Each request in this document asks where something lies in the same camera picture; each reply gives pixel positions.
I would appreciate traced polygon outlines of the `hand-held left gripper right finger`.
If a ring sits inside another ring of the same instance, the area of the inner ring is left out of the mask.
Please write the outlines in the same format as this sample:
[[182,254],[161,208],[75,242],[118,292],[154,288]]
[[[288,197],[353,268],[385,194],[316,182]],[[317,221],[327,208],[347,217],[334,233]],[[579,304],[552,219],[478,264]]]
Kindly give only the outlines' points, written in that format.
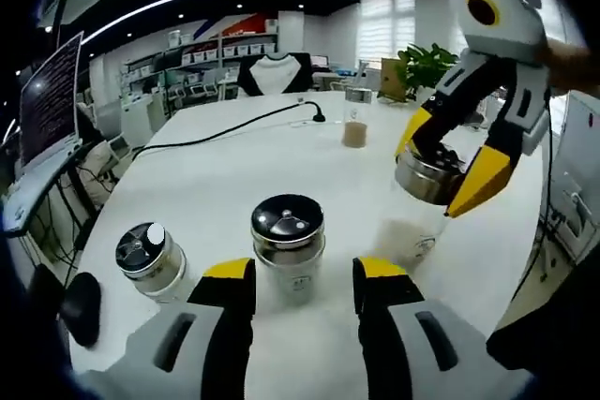
[[487,352],[486,338],[387,259],[352,261],[354,310],[371,399],[522,399],[533,380]]

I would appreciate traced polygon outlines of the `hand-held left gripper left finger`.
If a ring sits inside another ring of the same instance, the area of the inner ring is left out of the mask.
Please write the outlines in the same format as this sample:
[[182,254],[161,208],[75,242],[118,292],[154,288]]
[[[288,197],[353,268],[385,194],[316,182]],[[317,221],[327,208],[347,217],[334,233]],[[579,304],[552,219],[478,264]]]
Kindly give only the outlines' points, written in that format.
[[162,307],[118,361],[85,372],[83,383],[101,399],[242,399],[255,311],[254,259],[217,264],[187,301]]

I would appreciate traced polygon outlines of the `person's right hand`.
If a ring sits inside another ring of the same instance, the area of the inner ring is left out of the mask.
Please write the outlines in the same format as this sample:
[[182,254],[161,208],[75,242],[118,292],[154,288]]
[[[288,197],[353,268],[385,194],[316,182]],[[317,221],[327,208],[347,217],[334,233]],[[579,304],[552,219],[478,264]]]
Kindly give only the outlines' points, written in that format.
[[540,58],[549,69],[549,83],[562,91],[588,91],[597,85],[591,52],[582,47],[550,39]]

